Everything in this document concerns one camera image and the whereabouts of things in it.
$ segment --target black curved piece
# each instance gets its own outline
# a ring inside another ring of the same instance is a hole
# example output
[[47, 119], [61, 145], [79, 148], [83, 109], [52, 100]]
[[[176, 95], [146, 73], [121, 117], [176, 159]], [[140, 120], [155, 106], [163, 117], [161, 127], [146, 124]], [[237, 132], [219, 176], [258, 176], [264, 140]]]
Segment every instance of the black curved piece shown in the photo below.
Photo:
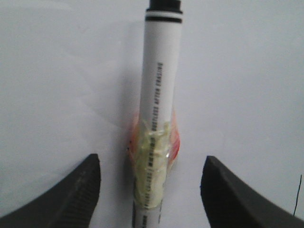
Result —
[[98, 155], [90, 154], [50, 190], [0, 218], [0, 228], [87, 228], [100, 181]]
[[216, 157], [208, 156], [201, 197], [212, 228], [304, 228], [304, 222], [258, 194]]

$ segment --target white marker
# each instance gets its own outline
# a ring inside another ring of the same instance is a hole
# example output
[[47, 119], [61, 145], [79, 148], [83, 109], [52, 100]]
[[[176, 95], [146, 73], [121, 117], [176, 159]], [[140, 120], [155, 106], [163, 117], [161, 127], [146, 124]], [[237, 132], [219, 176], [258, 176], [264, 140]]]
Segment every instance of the white marker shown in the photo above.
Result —
[[150, 0], [146, 11], [133, 227], [159, 227], [167, 175], [182, 12], [179, 0]]

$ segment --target marker cap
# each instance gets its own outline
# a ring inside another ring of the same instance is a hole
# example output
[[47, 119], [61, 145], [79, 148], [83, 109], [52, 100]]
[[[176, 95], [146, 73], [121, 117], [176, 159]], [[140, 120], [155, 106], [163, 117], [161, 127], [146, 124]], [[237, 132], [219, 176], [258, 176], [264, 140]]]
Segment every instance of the marker cap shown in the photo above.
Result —
[[171, 11], [182, 13], [181, 1], [179, 0], [150, 0], [150, 7], [147, 11]]

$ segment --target black wire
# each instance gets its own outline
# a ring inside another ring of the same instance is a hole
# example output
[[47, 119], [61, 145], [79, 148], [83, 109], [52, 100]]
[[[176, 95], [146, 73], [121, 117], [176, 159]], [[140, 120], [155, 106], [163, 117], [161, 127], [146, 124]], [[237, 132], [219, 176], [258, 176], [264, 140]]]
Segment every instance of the black wire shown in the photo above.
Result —
[[294, 208], [294, 216], [295, 216], [296, 207], [298, 206], [298, 200], [299, 200], [299, 193], [300, 193], [301, 183], [302, 183], [302, 175], [300, 177], [299, 189], [298, 189], [298, 193], [296, 195], [295, 208]]

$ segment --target black plastic part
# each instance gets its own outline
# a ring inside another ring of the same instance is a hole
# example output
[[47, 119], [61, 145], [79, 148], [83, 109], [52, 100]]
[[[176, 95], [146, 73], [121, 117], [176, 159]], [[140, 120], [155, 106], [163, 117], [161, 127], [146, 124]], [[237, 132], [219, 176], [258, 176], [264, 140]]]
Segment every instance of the black plastic part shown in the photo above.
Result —
[[0, 228], [87, 228], [100, 191], [100, 165], [90, 154], [61, 182], [2, 217]]
[[212, 228], [304, 228], [303, 221], [259, 195], [213, 156], [205, 162], [201, 197]]
[[179, 0], [150, 0], [150, 7], [147, 11], [171, 11], [182, 13], [181, 1]]

